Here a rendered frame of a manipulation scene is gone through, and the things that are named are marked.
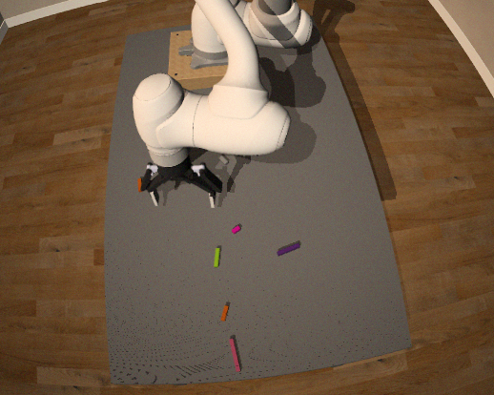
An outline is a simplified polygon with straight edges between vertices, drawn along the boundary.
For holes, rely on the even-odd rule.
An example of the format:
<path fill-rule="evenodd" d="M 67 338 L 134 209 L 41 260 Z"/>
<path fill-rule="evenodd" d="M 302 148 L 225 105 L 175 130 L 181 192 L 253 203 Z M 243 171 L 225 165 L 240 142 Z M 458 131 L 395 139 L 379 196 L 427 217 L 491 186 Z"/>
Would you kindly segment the pink rod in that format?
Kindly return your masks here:
<path fill-rule="evenodd" d="M 236 371 L 239 372 L 240 368 L 239 368 L 239 363 L 238 363 L 238 359 L 237 359 L 237 352 L 236 352 L 236 348 L 235 348 L 235 344 L 234 344 L 234 339 L 229 339 L 229 341 L 230 341 L 230 346 L 231 346 L 232 353 L 233 353 Z"/>

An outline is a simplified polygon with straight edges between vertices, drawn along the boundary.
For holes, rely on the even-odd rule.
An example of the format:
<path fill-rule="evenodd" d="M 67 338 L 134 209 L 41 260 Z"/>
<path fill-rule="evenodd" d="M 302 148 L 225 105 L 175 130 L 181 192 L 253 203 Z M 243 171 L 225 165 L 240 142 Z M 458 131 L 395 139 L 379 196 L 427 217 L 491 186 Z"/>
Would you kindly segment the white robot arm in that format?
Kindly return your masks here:
<path fill-rule="evenodd" d="M 303 46 L 311 37 L 311 16 L 296 0 L 195 1 L 191 45 L 178 48 L 178 54 L 192 56 L 193 70 L 228 69 L 210 94 L 186 90 L 166 73 L 141 81 L 133 98 L 134 120 L 152 161 L 176 166 L 191 147 L 240 156 L 281 149 L 292 118 L 261 83 L 256 45 Z"/>

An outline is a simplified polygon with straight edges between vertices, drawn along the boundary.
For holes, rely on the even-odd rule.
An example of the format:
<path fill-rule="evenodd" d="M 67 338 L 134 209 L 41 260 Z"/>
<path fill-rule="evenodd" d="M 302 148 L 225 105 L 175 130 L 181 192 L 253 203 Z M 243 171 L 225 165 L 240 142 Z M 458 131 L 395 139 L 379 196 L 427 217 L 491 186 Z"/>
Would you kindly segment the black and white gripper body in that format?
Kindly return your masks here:
<path fill-rule="evenodd" d="M 182 163 L 173 167 L 161 167 L 157 164 L 156 166 L 157 166 L 157 172 L 163 177 L 175 177 L 172 178 L 171 181 L 175 181 L 175 180 L 183 181 L 178 179 L 177 177 L 180 177 L 182 175 L 184 175 L 185 177 L 189 177 L 194 172 L 194 170 L 191 169 L 191 166 L 194 165 L 191 163 L 190 156 L 187 156 L 187 158 Z"/>

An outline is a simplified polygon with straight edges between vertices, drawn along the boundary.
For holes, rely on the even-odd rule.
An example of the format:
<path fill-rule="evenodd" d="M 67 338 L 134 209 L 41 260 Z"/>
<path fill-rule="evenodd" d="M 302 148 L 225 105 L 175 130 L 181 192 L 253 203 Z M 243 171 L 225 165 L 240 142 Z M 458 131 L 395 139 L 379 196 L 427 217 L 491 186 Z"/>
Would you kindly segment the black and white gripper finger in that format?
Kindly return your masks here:
<path fill-rule="evenodd" d="M 178 179 L 189 184 L 193 183 L 195 186 L 208 192 L 211 206 L 212 208 L 215 208 L 216 192 L 222 192 L 222 181 L 206 167 L 204 162 L 201 162 L 200 166 L 191 166 L 191 169 L 194 170 L 194 172 L 189 177 L 182 175 L 178 177 Z"/>
<path fill-rule="evenodd" d="M 147 190 L 150 193 L 150 196 L 152 196 L 152 199 L 154 201 L 154 205 L 158 206 L 159 194 L 158 194 L 156 188 L 159 187 L 162 183 L 166 183 L 171 178 L 163 177 L 160 174 L 158 174 L 156 177 L 154 177 L 152 180 L 150 180 L 155 172 L 157 172 L 157 166 L 153 166 L 152 162 L 148 162 L 146 174 L 143 177 L 142 182 L 141 182 L 140 191 Z"/>

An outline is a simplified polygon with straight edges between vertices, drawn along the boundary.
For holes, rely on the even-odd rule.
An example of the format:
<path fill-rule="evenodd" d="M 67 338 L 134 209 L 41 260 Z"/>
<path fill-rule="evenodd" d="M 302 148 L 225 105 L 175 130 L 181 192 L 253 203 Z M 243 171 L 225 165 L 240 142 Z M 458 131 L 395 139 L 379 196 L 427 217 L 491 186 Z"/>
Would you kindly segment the purple rod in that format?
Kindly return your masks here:
<path fill-rule="evenodd" d="M 278 255 L 279 255 L 279 256 L 281 256 L 281 255 L 283 255 L 283 254 L 286 254 L 286 253 L 291 252 L 291 251 L 293 251 L 293 250 L 296 250 L 296 249 L 298 249 L 298 248 L 300 248 L 299 243 L 297 243 L 297 244 L 295 244 L 295 245 L 292 245 L 292 246 L 290 246 L 290 247 L 284 248 L 284 249 L 282 249 L 282 250 L 279 250 L 279 251 L 278 251 Z"/>

